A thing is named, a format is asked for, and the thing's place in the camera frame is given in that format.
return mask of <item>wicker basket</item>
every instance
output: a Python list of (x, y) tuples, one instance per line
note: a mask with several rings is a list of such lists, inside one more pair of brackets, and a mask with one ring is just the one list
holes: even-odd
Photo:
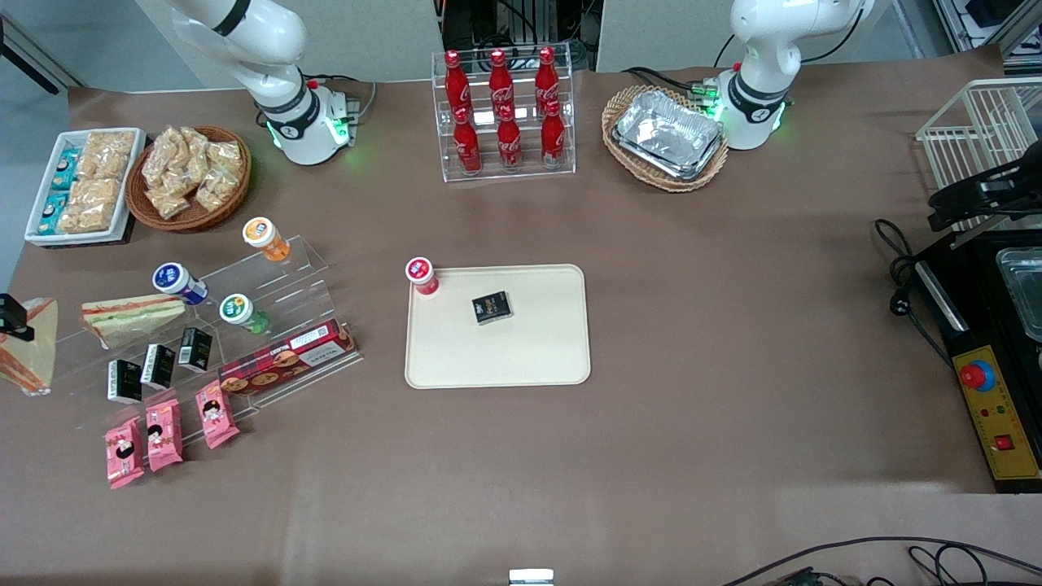
[(145, 196), (148, 186), (145, 185), (145, 177), (141, 174), (141, 168), (145, 165), (145, 160), (148, 158), (149, 153), (152, 152), (152, 145), (149, 145), (141, 153), (141, 156), (138, 157), (138, 161), (133, 164), (133, 168), (130, 169), (130, 176), (127, 177), (127, 206), (130, 209), (133, 217), (138, 218), (139, 222), (165, 231), (202, 231), (227, 220), (242, 205), (243, 200), (246, 199), (246, 192), (250, 188), (250, 171), (252, 170), (250, 150), (246, 147), (246, 143), (234, 132), (229, 132), (217, 126), (196, 126), (196, 131), (209, 139), (210, 142), (235, 142), (239, 144), (239, 151), (242, 153), (244, 162), (243, 176), (240, 177), (239, 188), (232, 192), (231, 197), (227, 201), (213, 212), (207, 211), (195, 200), (195, 191), (193, 190), (188, 195), (189, 202), (192, 205), (173, 218), (164, 220), (159, 216), (159, 213), (155, 211), (155, 207), (152, 206), (152, 202)]
[(699, 173), (693, 181), (681, 181), (675, 177), (669, 176), (669, 174), (662, 169), (659, 169), (647, 161), (644, 161), (643, 158), (622, 148), (615, 142), (614, 139), (612, 139), (612, 127), (615, 126), (615, 123), (618, 122), (620, 118), (622, 118), (626, 108), (628, 108), (629, 104), (632, 103), (634, 98), (642, 92), (650, 92), (652, 90), (665, 92), (667, 96), (675, 100), (676, 103), (680, 105), (690, 108), (695, 107), (694, 102), (672, 90), (655, 88), (653, 86), (634, 86), (632, 88), (627, 88), (609, 100), (607, 105), (604, 106), (604, 112), (600, 115), (600, 129), (602, 138), (604, 139), (604, 145), (607, 146), (607, 150), (612, 152), (612, 155), (615, 156), (615, 158), (618, 160), (618, 162), (621, 163), (627, 171), (632, 173), (635, 177), (645, 184), (672, 193), (694, 191), (710, 182), (710, 179), (712, 179), (713, 176), (720, 171), (720, 168), (723, 167), (724, 161), (727, 160), (726, 139), (724, 139), (723, 144), (721, 144), (720, 148), (717, 149), (713, 158), (710, 160), (710, 162), (705, 165), (705, 168), (702, 169), (702, 172)]

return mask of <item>red glass bottle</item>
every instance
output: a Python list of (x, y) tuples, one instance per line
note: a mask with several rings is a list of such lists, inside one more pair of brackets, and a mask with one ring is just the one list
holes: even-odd
[(536, 115), (546, 116), (546, 104), (557, 101), (557, 70), (553, 69), (553, 47), (539, 50), (536, 73)]
[(506, 71), (506, 53), (502, 49), (492, 50), (492, 74), (489, 75), (489, 93), (492, 97), (492, 112), (497, 122), (502, 122), (502, 113), (510, 111), (514, 119), (514, 79)]
[(501, 122), (496, 130), (499, 139), (499, 160), (503, 164), (503, 172), (517, 173), (521, 169), (521, 129), (514, 121), (514, 104), (499, 111)]
[(565, 123), (561, 121), (561, 102), (553, 100), (547, 102), (543, 119), (543, 167), (560, 169), (564, 160)]
[(449, 98), (449, 107), (455, 116), (457, 109), (463, 109), (470, 117), (473, 106), (470, 103), (470, 81), (460, 67), (460, 53), (454, 49), (445, 51), (445, 94)]
[(466, 109), (457, 109), (452, 116), (456, 122), (452, 138), (456, 143), (456, 154), (460, 155), (463, 174), (476, 175), (481, 172), (481, 151), (477, 148), (477, 132), (470, 125), (470, 116)]

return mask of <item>orange bottle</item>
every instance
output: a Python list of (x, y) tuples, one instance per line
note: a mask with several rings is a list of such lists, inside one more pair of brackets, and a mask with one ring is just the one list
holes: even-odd
[(290, 255), (290, 243), (278, 234), (268, 218), (253, 218), (243, 226), (243, 240), (264, 252), (265, 259), (281, 263)]

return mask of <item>red emergency stop button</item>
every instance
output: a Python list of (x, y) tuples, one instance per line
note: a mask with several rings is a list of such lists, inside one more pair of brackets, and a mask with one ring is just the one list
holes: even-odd
[(959, 380), (967, 387), (982, 393), (995, 388), (995, 371), (983, 360), (974, 360), (960, 368)]

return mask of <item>pink snack package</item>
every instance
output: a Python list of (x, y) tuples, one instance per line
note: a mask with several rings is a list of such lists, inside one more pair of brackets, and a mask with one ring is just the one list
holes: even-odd
[(148, 408), (145, 435), (148, 437), (148, 467), (153, 472), (184, 461), (181, 457), (181, 408), (176, 398)]
[(214, 381), (196, 393), (196, 407), (202, 417), (202, 433), (210, 449), (221, 445), (239, 433), (228, 410), (228, 397), (221, 389), (221, 382)]
[(145, 473), (138, 417), (105, 434), (105, 465), (108, 487), (119, 488)]

